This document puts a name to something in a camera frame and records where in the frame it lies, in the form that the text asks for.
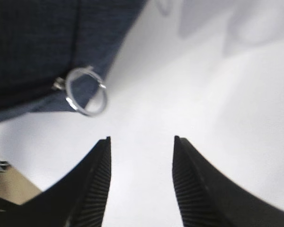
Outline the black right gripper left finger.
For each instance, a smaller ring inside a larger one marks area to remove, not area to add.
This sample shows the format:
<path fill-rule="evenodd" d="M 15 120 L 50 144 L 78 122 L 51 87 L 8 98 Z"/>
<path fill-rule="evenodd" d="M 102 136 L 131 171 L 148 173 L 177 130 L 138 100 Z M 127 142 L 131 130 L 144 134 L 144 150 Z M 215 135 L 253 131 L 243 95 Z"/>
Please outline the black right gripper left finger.
<path fill-rule="evenodd" d="M 99 140 L 61 180 L 17 205 L 0 198 L 0 227 L 100 227 L 111 182 L 111 138 Z"/>

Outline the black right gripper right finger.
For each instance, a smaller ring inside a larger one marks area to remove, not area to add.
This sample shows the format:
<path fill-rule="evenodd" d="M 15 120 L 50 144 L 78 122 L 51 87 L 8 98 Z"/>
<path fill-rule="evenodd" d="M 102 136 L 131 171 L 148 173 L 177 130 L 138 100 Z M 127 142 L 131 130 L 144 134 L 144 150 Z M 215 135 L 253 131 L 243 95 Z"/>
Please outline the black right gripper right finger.
<path fill-rule="evenodd" d="M 179 136 L 172 178 L 185 227 L 284 227 L 284 211 L 238 186 Z"/>

